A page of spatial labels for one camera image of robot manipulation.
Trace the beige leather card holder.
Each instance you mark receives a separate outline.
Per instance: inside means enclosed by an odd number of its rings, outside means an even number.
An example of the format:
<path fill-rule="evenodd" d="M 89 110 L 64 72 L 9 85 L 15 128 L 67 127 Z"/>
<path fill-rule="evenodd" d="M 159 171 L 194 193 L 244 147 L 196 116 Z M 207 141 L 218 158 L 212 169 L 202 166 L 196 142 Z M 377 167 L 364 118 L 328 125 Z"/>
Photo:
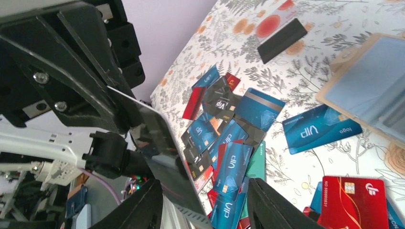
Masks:
<path fill-rule="evenodd" d="M 374 33 L 363 45 L 341 51 L 330 70 L 316 99 L 404 148 L 404 38 Z"/>

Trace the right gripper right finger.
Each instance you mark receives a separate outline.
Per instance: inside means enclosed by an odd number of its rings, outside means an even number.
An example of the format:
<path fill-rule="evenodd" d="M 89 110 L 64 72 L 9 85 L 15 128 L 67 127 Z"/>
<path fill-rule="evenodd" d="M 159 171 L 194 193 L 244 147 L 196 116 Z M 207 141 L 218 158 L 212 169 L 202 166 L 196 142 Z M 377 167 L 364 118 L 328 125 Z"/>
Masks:
<path fill-rule="evenodd" d="M 250 178 L 247 206 L 252 229 L 321 229 L 261 178 Z"/>

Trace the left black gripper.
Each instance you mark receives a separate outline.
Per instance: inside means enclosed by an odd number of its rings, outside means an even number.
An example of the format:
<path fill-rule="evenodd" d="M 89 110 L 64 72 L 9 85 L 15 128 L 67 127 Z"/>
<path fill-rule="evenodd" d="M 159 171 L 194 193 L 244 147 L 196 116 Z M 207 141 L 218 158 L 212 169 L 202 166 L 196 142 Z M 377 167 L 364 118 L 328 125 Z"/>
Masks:
<path fill-rule="evenodd" d="M 3 0 L 0 113 L 15 127 L 53 111 L 70 127 L 140 125 L 141 50 L 120 0 Z"/>

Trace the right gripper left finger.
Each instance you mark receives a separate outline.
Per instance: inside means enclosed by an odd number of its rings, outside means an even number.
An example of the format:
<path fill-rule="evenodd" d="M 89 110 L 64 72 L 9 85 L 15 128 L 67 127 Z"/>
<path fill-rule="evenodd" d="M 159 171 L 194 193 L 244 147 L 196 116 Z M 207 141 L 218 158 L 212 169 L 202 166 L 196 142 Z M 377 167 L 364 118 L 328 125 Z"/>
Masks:
<path fill-rule="evenodd" d="M 159 229 L 163 193 L 159 180 L 149 179 L 92 229 Z"/>

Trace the black glossy card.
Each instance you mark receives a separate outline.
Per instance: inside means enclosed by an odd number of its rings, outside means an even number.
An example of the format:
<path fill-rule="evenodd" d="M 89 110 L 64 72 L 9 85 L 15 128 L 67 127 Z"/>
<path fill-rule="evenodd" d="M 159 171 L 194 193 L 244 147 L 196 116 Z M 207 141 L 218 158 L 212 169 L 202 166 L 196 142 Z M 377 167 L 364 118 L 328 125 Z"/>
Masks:
<path fill-rule="evenodd" d="M 140 124 L 130 128 L 129 132 L 154 178 L 160 181 L 164 213 L 171 214 L 171 218 L 176 221 L 184 219 L 185 222 L 178 226 L 180 229 L 212 228 L 168 119 L 161 112 L 124 92 L 113 87 L 109 89 L 114 95 L 128 101 L 139 113 L 136 120 Z"/>

